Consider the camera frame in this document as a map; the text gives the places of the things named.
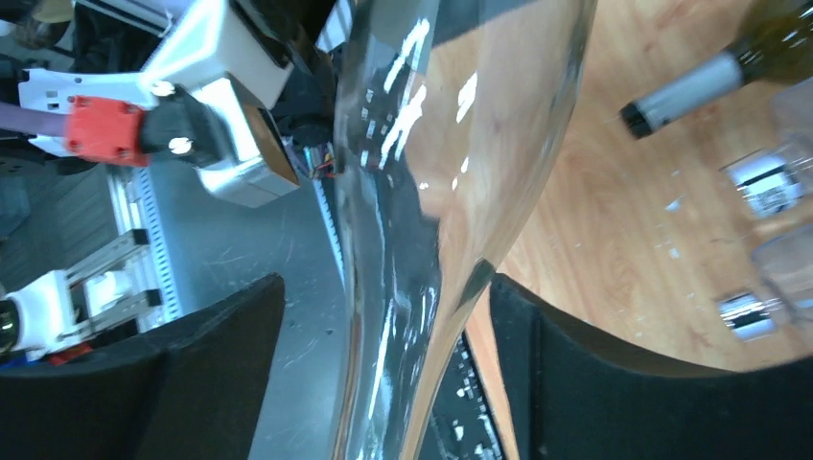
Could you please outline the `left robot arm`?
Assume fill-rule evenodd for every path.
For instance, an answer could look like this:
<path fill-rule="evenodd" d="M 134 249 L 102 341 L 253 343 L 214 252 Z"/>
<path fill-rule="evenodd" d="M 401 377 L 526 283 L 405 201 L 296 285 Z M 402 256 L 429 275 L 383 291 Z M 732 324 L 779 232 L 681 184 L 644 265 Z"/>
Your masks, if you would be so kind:
<path fill-rule="evenodd" d="M 66 272 L 52 270 L 1 298 L 1 349 L 36 358 L 81 343 Z"/>

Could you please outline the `clear bottle dark label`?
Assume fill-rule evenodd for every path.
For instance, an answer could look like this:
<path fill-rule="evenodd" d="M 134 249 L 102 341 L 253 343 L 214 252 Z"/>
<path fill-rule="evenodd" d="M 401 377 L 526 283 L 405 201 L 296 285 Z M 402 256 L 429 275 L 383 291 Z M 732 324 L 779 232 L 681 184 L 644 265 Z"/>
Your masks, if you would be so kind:
<path fill-rule="evenodd" d="M 349 312 L 336 459 L 413 459 L 455 344 L 541 196 L 593 1 L 359 1 L 336 104 Z"/>

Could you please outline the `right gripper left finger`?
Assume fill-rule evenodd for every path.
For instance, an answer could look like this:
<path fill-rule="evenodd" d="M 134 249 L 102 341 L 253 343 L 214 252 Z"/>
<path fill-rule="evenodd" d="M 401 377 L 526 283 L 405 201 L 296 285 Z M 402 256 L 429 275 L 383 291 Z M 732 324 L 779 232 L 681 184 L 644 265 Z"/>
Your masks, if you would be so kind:
<path fill-rule="evenodd" d="M 5 459 L 245 459 L 283 322 L 271 274 L 60 366 L 1 373 Z"/>

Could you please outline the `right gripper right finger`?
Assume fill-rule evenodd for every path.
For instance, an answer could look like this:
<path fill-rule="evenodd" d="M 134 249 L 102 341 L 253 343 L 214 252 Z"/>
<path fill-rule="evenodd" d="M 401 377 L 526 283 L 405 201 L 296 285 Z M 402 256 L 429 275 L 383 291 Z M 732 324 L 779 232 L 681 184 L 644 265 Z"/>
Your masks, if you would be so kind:
<path fill-rule="evenodd" d="M 489 290 L 524 459 L 808 459 L 812 361 L 732 372 L 665 356 L 551 306 Z"/>

